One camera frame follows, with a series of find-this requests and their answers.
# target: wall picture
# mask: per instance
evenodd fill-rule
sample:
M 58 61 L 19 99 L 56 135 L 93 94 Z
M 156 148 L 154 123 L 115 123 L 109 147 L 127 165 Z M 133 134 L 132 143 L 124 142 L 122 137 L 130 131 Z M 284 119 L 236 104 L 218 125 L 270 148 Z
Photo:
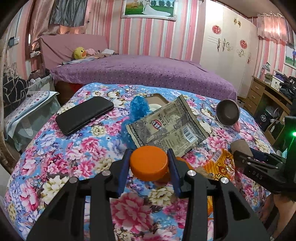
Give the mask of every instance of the wall picture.
M 158 18 L 176 21 L 178 0 L 123 0 L 122 18 Z
M 289 65 L 296 69 L 296 46 L 287 45 L 286 46 L 286 59 L 285 65 Z

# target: metal screw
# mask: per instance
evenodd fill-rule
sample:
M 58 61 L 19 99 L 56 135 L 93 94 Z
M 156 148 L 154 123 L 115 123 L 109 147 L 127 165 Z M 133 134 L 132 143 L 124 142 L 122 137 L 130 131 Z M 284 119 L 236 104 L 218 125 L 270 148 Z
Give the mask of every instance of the metal screw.
M 111 175 L 111 172 L 109 170 L 105 170 L 105 171 L 102 171 L 102 175 L 109 176 L 109 175 Z
M 77 177 L 71 177 L 70 179 L 69 179 L 69 182 L 70 183 L 76 183 L 78 181 L 78 178 Z
M 189 171 L 187 172 L 187 174 L 188 174 L 189 176 L 193 177 L 193 176 L 196 175 L 196 171 L 194 171 L 194 170 L 189 170 Z
M 226 183 L 229 182 L 229 179 L 228 179 L 227 177 L 222 177 L 222 178 L 220 179 L 220 181 L 221 181 L 222 183 L 226 184 Z

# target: wooden desk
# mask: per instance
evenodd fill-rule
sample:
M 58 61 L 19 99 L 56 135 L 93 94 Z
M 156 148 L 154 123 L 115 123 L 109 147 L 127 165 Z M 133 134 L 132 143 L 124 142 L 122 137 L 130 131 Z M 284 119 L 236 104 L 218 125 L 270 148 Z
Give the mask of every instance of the wooden desk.
M 275 108 L 280 107 L 281 111 L 279 114 L 281 115 L 282 119 L 285 115 L 289 115 L 292 102 L 282 93 L 278 92 L 276 89 L 272 88 L 262 80 L 254 76 L 252 77 L 253 81 L 248 93 L 248 97 L 244 104 L 244 109 L 248 111 L 251 116 L 256 117 L 257 113 L 262 112 L 266 106 L 271 105 Z M 274 145 L 280 135 L 277 139 L 273 138 L 270 132 L 272 126 L 273 124 L 269 125 L 264 135 L 270 144 Z

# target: pink handle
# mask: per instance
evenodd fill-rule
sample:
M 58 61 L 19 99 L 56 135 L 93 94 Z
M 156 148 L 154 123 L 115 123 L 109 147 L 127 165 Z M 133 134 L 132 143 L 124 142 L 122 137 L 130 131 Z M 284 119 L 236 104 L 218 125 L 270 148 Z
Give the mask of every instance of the pink handle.
M 240 132 L 240 130 L 241 130 L 241 128 L 242 128 L 240 122 L 239 122 L 239 121 L 236 122 L 236 123 L 233 125 L 233 128 L 235 129 L 235 131 Z

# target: headboard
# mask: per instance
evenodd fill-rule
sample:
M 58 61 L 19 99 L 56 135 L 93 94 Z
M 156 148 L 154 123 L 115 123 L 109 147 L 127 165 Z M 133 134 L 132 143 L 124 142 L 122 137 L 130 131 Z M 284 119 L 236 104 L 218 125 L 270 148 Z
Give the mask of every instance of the headboard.
M 108 48 L 106 38 L 92 34 L 58 34 L 40 37 L 39 44 L 45 68 L 52 69 L 72 59 L 77 47 L 103 51 Z

